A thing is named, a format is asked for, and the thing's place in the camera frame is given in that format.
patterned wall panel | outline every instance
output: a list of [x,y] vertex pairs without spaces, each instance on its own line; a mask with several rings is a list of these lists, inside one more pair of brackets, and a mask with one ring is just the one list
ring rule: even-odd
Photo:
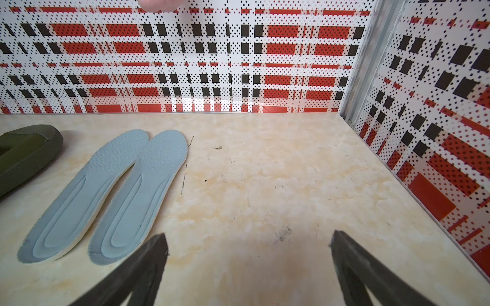
[[375,3],[4,1],[0,110],[336,112]]
[[408,1],[356,132],[490,275],[488,13]]

black rectangle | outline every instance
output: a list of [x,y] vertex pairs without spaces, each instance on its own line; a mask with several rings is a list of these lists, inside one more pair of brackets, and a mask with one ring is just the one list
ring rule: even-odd
[[194,46],[196,47],[196,53],[204,53],[204,43],[195,43]]
[[194,37],[202,36],[201,24],[192,24],[191,26],[192,26],[192,33]]
[[335,94],[335,99],[336,100],[342,100],[342,97],[343,97],[343,92],[337,92]]
[[386,97],[386,101],[385,101],[385,104],[383,104],[383,106],[386,107],[387,109],[390,109],[390,107],[393,104],[393,101],[395,101],[395,99],[393,99],[392,97],[388,96],[388,97]]
[[151,24],[143,24],[143,31],[145,32],[145,36],[153,36]]
[[471,51],[473,51],[473,47],[460,45],[449,62],[462,65],[465,63]]
[[215,30],[214,30],[214,24],[207,24],[206,25],[206,36],[207,37],[216,36]]
[[413,61],[405,60],[405,62],[403,62],[403,65],[401,65],[400,72],[403,74],[408,74],[413,63]]
[[39,32],[41,32],[41,35],[51,36],[51,33],[49,32],[45,24],[36,24],[36,27],[38,28]]
[[488,71],[490,67],[490,50],[483,49],[471,67],[480,71]]
[[364,27],[357,26],[356,30],[354,31],[354,36],[352,36],[352,39],[361,39],[363,37],[363,33],[364,33]]
[[253,44],[253,53],[254,54],[262,54],[262,44],[254,43]]
[[85,90],[83,90],[83,88],[77,88],[76,91],[78,92],[78,94],[81,96],[81,97],[86,97],[88,96],[87,93],[85,92]]
[[15,84],[15,85],[22,85],[22,81],[19,79],[18,76],[16,75],[9,75],[8,76],[10,80]]
[[38,98],[45,98],[46,96],[43,94],[42,91],[40,91],[39,89],[33,89],[32,90],[34,92],[34,94],[38,97]]
[[398,68],[398,65],[400,64],[400,61],[401,61],[401,57],[395,55],[393,57],[392,64],[390,65],[390,68],[396,70]]
[[356,56],[357,48],[358,47],[359,46],[351,45],[350,48],[349,48],[349,52],[347,53],[347,56]]
[[449,84],[451,84],[451,81],[453,80],[454,77],[455,77],[454,74],[444,71],[439,77],[439,80],[437,80],[435,86],[442,90],[446,90]]
[[[156,30],[158,31],[159,36],[167,35],[167,28],[165,27],[165,24],[157,24]],[[179,33],[179,36],[182,36],[182,29],[180,28],[180,24],[177,24],[177,31]]]
[[409,132],[405,132],[405,134],[401,138],[401,142],[403,142],[405,145],[410,145],[413,138],[414,136],[412,134],[410,134]]
[[347,78],[341,77],[339,81],[339,87],[345,87],[347,85]]
[[208,51],[209,53],[217,53],[216,43],[208,43]]
[[167,82],[167,78],[165,77],[165,74],[163,74],[163,73],[158,75],[158,80],[160,81],[160,83],[166,83]]
[[408,46],[408,42],[410,41],[412,37],[403,35],[403,38],[401,39],[400,45],[398,46],[399,50],[406,50]]
[[26,98],[33,98],[33,96],[31,95],[31,93],[29,92],[29,90],[27,89],[21,89],[21,93],[24,95],[24,97]]
[[21,24],[21,26],[28,36],[36,36],[36,32],[34,32],[30,24]]
[[253,28],[253,34],[255,37],[262,37],[263,32],[264,32],[263,24],[256,24],[255,27]]
[[461,98],[468,99],[468,95],[473,91],[473,88],[475,88],[477,84],[480,84],[480,82],[463,77],[453,94],[460,96]]
[[437,52],[439,52],[439,49],[441,48],[441,46],[442,46],[442,41],[439,41],[437,43],[437,45],[434,47],[434,50],[432,51],[432,53],[430,54],[430,57],[432,57],[432,58],[436,57]]
[[250,45],[249,43],[242,43],[242,54],[250,53]]
[[427,73],[427,70],[429,69],[429,65],[425,66],[423,69],[422,69],[422,72],[420,73],[420,75],[418,76],[418,80],[421,81],[423,78],[424,78],[424,75]]
[[250,36],[250,25],[249,24],[243,24],[241,30],[242,30],[242,37],[249,37]]
[[48,46],[54,54],[61,54],[60,47],[57,43],[48,43]]
[[58,79],[58,82],[60,82],[60,84],[68,84],[68,82],[65,80],[65,78],[60,74],[56,75],[56,79]]
[[44,47],[44,45],[42,43],[34,43],[34,46],[36,47],[36,49],[39,51],[39,53],[41,54],[46,54],[48,51],[46,50],[46,48]]

light blue insole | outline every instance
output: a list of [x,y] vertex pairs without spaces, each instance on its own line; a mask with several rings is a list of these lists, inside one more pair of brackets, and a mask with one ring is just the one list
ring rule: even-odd
[[101,147],[63,189],[27,234],[17,258],[34,263],[60,257],[83,237],[111,188],[148,143],[131,130]]
[[158,134],[141,150],[90,240],[89,256],[93,263],[116,262],[144,242],[186,157],[187,142],[174,130]]

red rectangle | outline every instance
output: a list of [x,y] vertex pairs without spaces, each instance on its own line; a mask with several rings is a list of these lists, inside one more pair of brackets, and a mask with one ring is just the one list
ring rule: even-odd
[[155,87],[141,88],[136,87],[133,88],[134,95],[160,95],[158,93],[158,89]]
[[305,107],[304,113],[326,113],[328,111],[327,107]]
[[96,105],[99,113],[122,113],[121,105]]
[[99,7],[100,13],[132,13],[133,9],[130,7]]
[[311,65],[311,68],[338,69],[339,68],[339,65]]
[[268,37],[298,37],[298,25],[269,25]]
[[290,75],[266,75],[264,77],[264,84],[290,85],[291,76]]
[[267,54],[294,54],[296,44],[267,44]]
[[145,53],[143,43],[114,43],[117,53]]
[[46,13],[76,13],[75,7],[40,7]]
[[452,134],[441,146],[486,178],[490,178],[490,158]]
[[390,159],[388,160],[388,162],[386,162],[386,165],[391,169],[393,170],[393,168],[395,168],[396,164],[398,163],[398,161],[400,160],[401,158],[401,155],[400,153],[398,153],[398,151],[394,151],[393,154],[390,156]]
[[424,19],[424,24],[433,24],[436,20],[436,18],[426,18]]
[[92,96],[117,96],[114,88],[89,88]]
[[429,105],[430,107],[434,107],[436,105],[436,103],[432,100],[429,100],[429,99],[426,99],[424,104],[427,104]]
[[356,11],[342,11],[342,10],[324,10],[323,15],[341,15],[341,16],[354,16]]
[[268,106],[264,105],[264,113],[287,113],[288,108],[284,106]]
[[466,117],[463,117],[461,119],[461,123],[466,125],[466,126],[469,126],[470,128],[472,128],[475,131],[482,133],[483,135],[490,137],[490,130],[488,128],[486,128],[482,125],[479,125],[476,122],[471,121],[470,119],[468,119]]
[[155,83],[153,74],[127,74],[127,80],[132,83]]
[[480,185],[437,153],[434,153],[427,163],[467,196],[480,188]]
[[83,24],[51,24],[57,36],[88,36]]
[[264,89],[264,98],[287,99],[289,90],[286,89]]
[[97,53],[92,43],[62,43],[68,54]]
[[341,56],[345,45],[321,45],[318,44],[315,48],[315,55],[331,55]]
[[110,36],[140,36],[136,24],[106,24]]
[[475,23],[471,26],[472,29],[480,29],[485,30],[488,28],[490,22],[488,21],[475,21]]
[[431,214],[441,221],[456,206],[446,196],[432,185],[422,174],[417,174],[415,179],[410,183],[408,188],[422,202],[422,204],[431,212]]
[[85,84],[110,84],[111,80],[106,74],[83,74],[80,76]]
[[335,78],[329,76],[310,76],[308,86],[329,86],[335,85]]
[[273,14],[273,15],[301,15],[301,10],[272,9],[272,10],[269,10],[269,14]]
[[476,104],[490,108],[490,87],[487,87],[480,95],[480,98],[475,101]]
[[266,63],[266,67],[283,67],[283,68],[291,68],[292,64],[279,64],[279,63]]
[[321,26],[318,30],[318,38],[347,39],[349,26]]
[[374,129],[371,129],[371,132],[369,133],[369,135],[367,136],[367,139],[366,139],[366,144],[368,146],[371,146],[374,138],[376,137],[376,135],[378,134],[378,132],[376,132]]
[[308,100],[330,100],[332,92],[308,90],[306,98]]
[[369,124],[367,123],[364,123],[363,125],[363,128],[361,129],[361,132],[359,133],[359,136],[364,139],[364,136],[366,135],[366,133],[368,132],[368,129],[369,129]]
[[414,166],[412,166],[409,162],[404,162],[400,170],[396,173],[396,176],[399,177],[402,182],[404,182],[413,169]]

shoe insole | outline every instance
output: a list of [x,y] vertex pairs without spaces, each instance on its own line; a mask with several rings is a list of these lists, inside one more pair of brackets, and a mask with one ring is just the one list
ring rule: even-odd
[[131,130],[100,148],[63,189],[27,234],[17,258],[23,263],[57,259],[89,229],[107,194],[148,143],[143,130]]
[[187,142],[174,130],[158,134],[141,150],[90,240],[93,263],[106,265],[121,260],[144,242],[186,158]]

